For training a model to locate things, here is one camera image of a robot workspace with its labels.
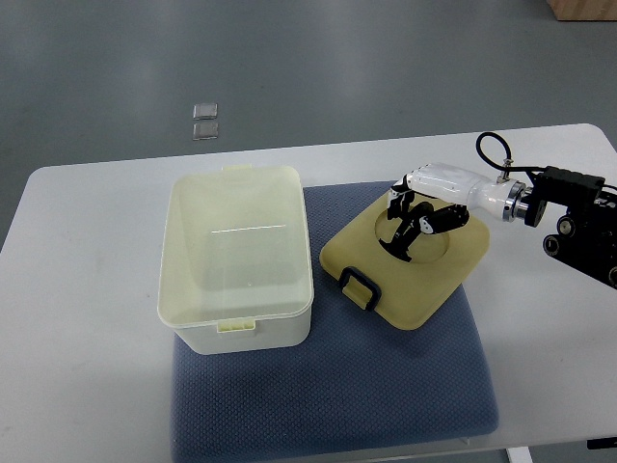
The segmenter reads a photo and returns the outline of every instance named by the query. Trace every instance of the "container lid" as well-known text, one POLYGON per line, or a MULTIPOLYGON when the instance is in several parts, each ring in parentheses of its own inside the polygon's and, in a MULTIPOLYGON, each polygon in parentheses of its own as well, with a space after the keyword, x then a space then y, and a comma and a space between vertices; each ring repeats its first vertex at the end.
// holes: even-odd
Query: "container lid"
POLYGON ((312 296, 304 194, 293 168, 231 168, 174 185, 159 287, 164 323, 295 316, 312 296))
MULTIPOLYGON (((412 206, 448 204, 416 195, 412 206)), ((379 239, 390 241, 400 219, 388 220, 388 194, 366 208, 321 250, 322 267, 358 306, 375 310, 401 330, 419 328, 473 270, 489 248, 489 229, 470 216, 468 223, 442 234, 422 234, 406 262, 390 255, 379 239)))

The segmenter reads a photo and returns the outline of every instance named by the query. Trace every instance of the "black handle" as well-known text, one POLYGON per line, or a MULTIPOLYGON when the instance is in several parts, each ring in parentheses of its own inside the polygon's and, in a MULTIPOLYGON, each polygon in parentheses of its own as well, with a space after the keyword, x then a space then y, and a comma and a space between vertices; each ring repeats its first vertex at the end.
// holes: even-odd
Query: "black handle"
POLYGON ((338 279, 338 287, 343 290, 347 284, 349 283, 349 279, 354 277, 358 283, 366 286, 370 292, 371 296, 364 308, 367 312, 371 312, 375 307, 377 307, 377 303, 382 297, 382 290, 373 282, 370 278, 364 275, 360 270, 356 267, 345 267, 342 272, 340 272, 340 278, 338 279))

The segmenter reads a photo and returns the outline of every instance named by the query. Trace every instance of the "white table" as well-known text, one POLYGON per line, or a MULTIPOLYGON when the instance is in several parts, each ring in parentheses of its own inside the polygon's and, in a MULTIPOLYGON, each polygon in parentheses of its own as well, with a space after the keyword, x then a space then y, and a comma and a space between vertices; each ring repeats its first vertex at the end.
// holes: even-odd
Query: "white table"
MULTIPOLYGON (((617 183, 592 125, 505 130, 517 165, 617 183)), ((167 202, 184 174, 291 165, 305 186, 399 179, 428 162, 496 176, 477 134, 228 152, 40 169, 0 254, 0 461, 168 462, 173 333, 156 300, 167 202)), ((486 141, 497 162, 497 144, 486 141)), ((524 175, 513 176, 526 181, 524 175)), ((617 434, 617 291, 545 256, 538 229, 481 211, 491 249, 465 281, 495 383, 491 435, 319 455, 352 461, 504 449, 617 434)))

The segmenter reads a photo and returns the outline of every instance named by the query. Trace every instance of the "gray floor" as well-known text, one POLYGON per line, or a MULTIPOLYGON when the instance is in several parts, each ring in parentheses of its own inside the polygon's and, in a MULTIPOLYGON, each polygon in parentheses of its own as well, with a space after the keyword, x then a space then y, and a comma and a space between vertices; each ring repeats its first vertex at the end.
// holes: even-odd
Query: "gray floor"
POLYGON ((42 166, 562 123, 616 146, 615 50, 617 23, 560 23, 545 0, 0 0, 0 244, 42 166), (206 101, 220 137, 193 142, 206 101))

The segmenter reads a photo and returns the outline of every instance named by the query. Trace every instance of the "cardboard box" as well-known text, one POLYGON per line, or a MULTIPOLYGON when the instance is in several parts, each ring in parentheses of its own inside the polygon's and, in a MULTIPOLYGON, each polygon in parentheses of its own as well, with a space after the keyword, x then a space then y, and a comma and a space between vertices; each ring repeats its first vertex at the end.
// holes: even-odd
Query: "cardboard box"
POLYGON ((560 21, 617 21, 617 0, 548 0, 560 21))

